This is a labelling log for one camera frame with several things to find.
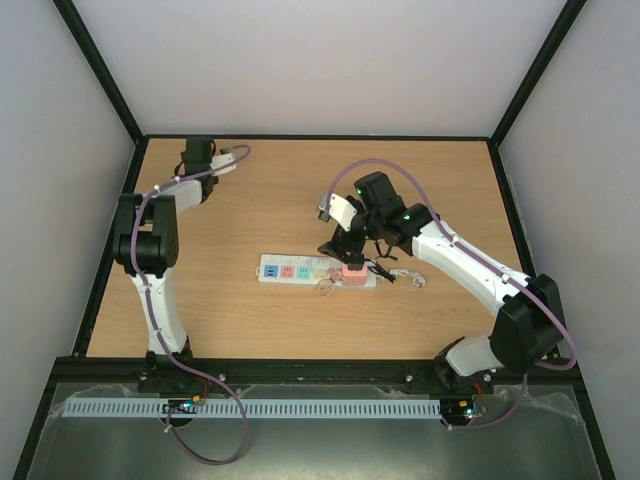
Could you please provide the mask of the black power adapter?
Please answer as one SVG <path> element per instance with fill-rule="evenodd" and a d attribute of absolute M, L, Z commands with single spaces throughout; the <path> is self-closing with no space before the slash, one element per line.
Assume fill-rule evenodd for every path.
<path fill-rule="evenodd" d="M 364 268 L 365 257 L 363 254 L 351 254 L 347 261 L 347 268 L 350 271 L 361 271 Z"/>

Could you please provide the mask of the white usb charger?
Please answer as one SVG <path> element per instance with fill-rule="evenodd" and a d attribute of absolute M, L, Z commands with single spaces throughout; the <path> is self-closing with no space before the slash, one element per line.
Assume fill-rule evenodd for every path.
<path fill-rule="evenodd" d="M 326 274 L 331 266 L 331 261 L 325 257 L 316 257 L 311 261 L 311 267 L 314 275 Z"/>

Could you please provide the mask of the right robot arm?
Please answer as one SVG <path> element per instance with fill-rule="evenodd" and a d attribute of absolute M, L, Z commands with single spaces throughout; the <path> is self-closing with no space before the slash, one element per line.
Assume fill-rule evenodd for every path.
<path fill-rule="evenodd" d="M 460 238 L 426 202 L 406 206 L 380 171 L 354 184 L 355 196 L 329 191 L 319 205 L 324 222 L 335 221 L 319 252 L 362 268 L 364 247 L 382 241 L 445 273 L 494 315 L 490 333 L 461 337 L 435 358 L 438 384 L 455 392 L 478 372 L 505 368 L 524 375 L 543 363 L 566 331 L 559 288 L 547 275 L 530 277 Z"/>

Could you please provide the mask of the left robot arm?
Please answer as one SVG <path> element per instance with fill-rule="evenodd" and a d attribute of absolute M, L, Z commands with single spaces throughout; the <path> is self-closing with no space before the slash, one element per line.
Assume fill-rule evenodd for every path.
<path fill-rule="evenodd" d="M 189 137 L 167 187 L 157 186 L 149 196 L 125 193 L 118 199 L 112 255 L 138 291 L 149 355 L 180 355 L 188 350 L 173 282 L 179 256 L 178 216 L 206 201 L 218 183 L 209 172 L 215 151 L 213 138 Z"/>

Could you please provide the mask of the pink cube socket adapter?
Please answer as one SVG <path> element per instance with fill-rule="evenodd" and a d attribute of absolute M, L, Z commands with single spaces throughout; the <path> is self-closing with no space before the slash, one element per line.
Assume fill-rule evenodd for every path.
<path fill-rule="evenodd" d="M 348 287 L 364 287 L 368 280 L 369 271 L 363 267 L 359 270 L 350 269 L 347 264 L 341 267 L 341 284 Z"/>

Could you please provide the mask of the white power strip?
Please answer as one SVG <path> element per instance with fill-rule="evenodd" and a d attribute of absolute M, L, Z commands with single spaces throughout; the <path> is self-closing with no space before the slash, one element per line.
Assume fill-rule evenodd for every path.
<path fill-rule="evenodd" d="M 316 257 L 325 257 L 331 261 L 331 268 L 324 275 L 314 275 L 311 261 Z M 336 288 L 373 290 L 378 286 L 376 275 L 369 270 L 368 280 L 364 287 L 348 287 L 341 284 L 341 267 L 343 263 L 327 256 L 307 256 L 288 254 L 262 254 L 256 267 L 258 281 L 264 285 L 318 287 L 321 283 L 329 283 Z"/>

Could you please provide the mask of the black mounting rail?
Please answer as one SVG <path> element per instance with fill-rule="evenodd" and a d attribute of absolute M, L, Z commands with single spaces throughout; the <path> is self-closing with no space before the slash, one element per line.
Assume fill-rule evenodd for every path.
<path fill-rule="evenodd" d="M 453 398 L 491 393 L 498 385 L 517 385 L 522 377 L 509 371 L 480 372 L 469 379 L 443 384 L 432 360 L 249 360 L 195 359 L 191 366 L 197 374 L 187 373 L 170 363 L 151 363 L 135 358 L 60 357 L 46 387 L 61 383 L 131 384 L 142 393 L 164 397 L 202 393 L 202 375 L 207 373 L 234 390 L 254 385 L 285 386 L 375 386 L 408 394 L 426 394 L 433 398 Z"/>

